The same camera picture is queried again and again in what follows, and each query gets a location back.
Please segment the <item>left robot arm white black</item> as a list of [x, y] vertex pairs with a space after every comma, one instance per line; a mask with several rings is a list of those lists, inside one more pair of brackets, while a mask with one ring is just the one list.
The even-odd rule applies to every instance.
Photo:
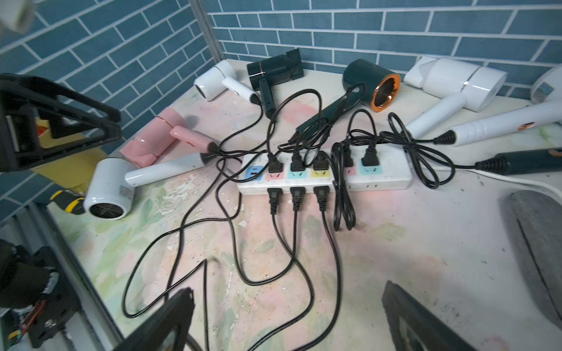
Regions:
[[[98, 129], [92, 139], [46, 147], [40, 143], [37, 120], [48, 121], [53, 138]], [[66, 156], [103, 146], [121, 136], [120, 113], [101, 102], [53, 81], [25, 75], [1, 75], [1, 171], [24, 171]], [[29, 254], [22, 246], [1, 242], [1, 306], [32, 307], [20, 322], [39, 347], [59, 331], [65, 331], [78, 315], [89, 329], [98, 350], [102, 342], [56, 253], [42, 247]]]

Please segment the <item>dark teal round hair dryer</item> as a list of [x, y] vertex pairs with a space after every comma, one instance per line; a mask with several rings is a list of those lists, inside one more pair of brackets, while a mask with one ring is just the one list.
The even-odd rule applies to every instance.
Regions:
[[475, 164], [475, 169], [502, 176], [561, 171], [561, 148], [500, 153]]

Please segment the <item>white multicolour power strip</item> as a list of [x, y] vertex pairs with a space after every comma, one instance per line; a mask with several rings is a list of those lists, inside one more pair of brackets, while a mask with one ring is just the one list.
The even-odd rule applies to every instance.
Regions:
[[[349, 192], [376, 190], [405, 190], [413, 180], [411, 168], [404, 151], [398, 146], [382, 145], [377, 147], [379, 164], [364, 166], [361, 159], [366, 154], [367, 146], [352, 146], [353, 165], [344, 169], [344, 180]], [[292, 172], [291, 155], [280, 154], [277, 159], [283, 164], [281, 173], [270, 173], [266, 154], [254, 158], [247, 155], [242, 166], [245, 171], [239, 175], [238, 188], [243, 195], [265, 195], [269, 188], [281, 188], [288, 193], [291, 187], [304, 187], [312, 193], [314, 187], [333, 186], [334, 172], [329, 168], [316, 171]]]

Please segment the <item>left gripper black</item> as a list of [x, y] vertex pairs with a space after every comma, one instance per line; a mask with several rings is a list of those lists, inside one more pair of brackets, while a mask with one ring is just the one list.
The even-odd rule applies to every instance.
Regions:
[[[87, 106], [86, 111], [95, 109], [102, 112], [112, 122], [120, 123], [121, 121], [119, 110], [52, 80], [30, 75], [2, 73], [1, 81], [17, 83], [23, 88], [60, 102], [76, 102]], [[121, 128], [118, 124], [102, 125], [101, 130], [103, 134], [97, 137], [68, 141], [53, 147], [43, 147], [37, 134], [34, 108], [28, 105], [21, 108], [8, 108], [6, 104], [1, 104], [1, 172], [36, 168], [66, 156], [103, 146], [121, 137]]]

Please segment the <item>dark green boxy hair dryer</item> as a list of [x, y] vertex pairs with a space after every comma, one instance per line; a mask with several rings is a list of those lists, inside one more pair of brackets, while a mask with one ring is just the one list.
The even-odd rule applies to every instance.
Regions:
[[362, 58], [352, 61], [342, 75], [344, 95], [298, 126], [288, 143], [311, 139], [321, 127], [334, 124], [357, 105], [363, 104], [376, 113], [385, 110], [395, 100], [400, 86], [397, 73]]

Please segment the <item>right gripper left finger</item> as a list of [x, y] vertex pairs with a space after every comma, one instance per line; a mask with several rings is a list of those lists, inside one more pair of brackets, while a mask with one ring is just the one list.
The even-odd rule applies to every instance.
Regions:
[[194, 309], [193, 290], [180, 290], [114, 350], [183, 350]]

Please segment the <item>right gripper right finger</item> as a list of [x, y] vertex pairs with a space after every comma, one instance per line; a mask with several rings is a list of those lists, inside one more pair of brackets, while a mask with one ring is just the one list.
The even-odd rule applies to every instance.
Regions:
[[396, 350], [473, 350], [407, 291], [388, 281], [382, 304]]

